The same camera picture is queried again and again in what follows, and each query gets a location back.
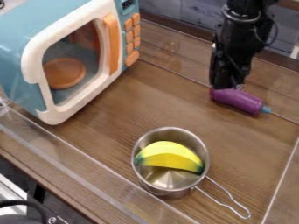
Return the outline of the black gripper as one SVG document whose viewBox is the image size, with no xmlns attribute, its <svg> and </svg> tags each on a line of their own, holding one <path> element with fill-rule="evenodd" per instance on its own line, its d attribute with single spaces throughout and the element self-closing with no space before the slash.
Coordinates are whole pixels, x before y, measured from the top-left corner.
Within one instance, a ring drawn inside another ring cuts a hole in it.
<svg viewBox="0 0 299 224">
<path fill-rule="evenodd" d="M 245 88 L 254 56 L 276 42 L 268 41 L 274 26 L 270 16 L 225 17 L 217 28 L 210 58 L 210 84 L 216 88 Z"/>
</svg>

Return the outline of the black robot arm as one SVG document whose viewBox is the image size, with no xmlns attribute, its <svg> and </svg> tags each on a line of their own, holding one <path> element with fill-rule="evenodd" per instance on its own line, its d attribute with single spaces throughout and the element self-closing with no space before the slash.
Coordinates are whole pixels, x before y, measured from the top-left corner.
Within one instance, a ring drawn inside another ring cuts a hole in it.
<svg viewBox="0 0 299 224">
<path fill-rule="evenodd" d="M 269 13 L 280 0 L 228 0 L 218 24 L 210 58 L 210 84 L 216 89 L 240 89 L 258 53 L 277 41 L 278 25 Z"/>
</svg>

